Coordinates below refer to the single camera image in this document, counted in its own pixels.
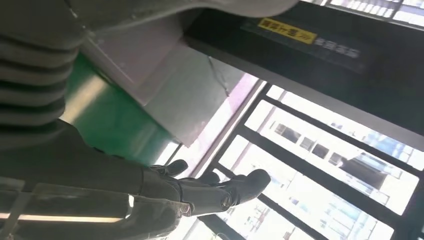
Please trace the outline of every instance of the fluorescent light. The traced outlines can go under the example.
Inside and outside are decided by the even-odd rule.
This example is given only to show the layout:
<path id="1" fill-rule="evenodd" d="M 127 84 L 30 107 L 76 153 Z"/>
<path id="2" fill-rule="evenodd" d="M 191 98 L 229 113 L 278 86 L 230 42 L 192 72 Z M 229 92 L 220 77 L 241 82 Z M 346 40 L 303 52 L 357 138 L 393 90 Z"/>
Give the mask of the fluorescent light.
<path id="1" fill-rule="evenodd" d="M 10 213 L 0 213 L 0 219 L 8 219 Z M 51 215 L 27 215 L 22 214 L 18 218 L 22 221 L 40 222 L 76 222 L 76 223 L 116 223 L 123 218 L 119 217 L 96 217 L 96 216 L 51 216 Z"/>

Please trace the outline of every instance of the yellow sign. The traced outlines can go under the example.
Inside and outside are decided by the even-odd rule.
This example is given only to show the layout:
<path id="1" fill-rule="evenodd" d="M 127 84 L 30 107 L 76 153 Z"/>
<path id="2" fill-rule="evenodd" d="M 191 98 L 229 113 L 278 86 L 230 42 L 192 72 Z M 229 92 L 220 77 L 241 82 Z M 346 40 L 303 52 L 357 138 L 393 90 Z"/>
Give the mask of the yellow sign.
<path id="1" fill-rule="evenodd" d="M 316 33 L 305 31 L 298 27 L 288 25 L 286 23 L 282 23 L 267 17 L 263 18 L 258 26 L 260 28 L 289 37 L 305 44 L 312 44 L 317 37 Z"/>

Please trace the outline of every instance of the green panel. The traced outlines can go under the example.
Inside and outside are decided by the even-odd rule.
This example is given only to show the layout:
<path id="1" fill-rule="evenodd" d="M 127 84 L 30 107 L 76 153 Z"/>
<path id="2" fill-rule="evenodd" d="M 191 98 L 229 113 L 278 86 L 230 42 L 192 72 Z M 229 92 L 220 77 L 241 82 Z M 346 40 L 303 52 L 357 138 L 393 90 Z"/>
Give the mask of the green panel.
<path id="1" fill-rule="evenodd" d="M 107 154 L 151 165 L 173 137 L 129 95 L 107 82 L 83 55 L 75 61 L 62 119 Z"/>

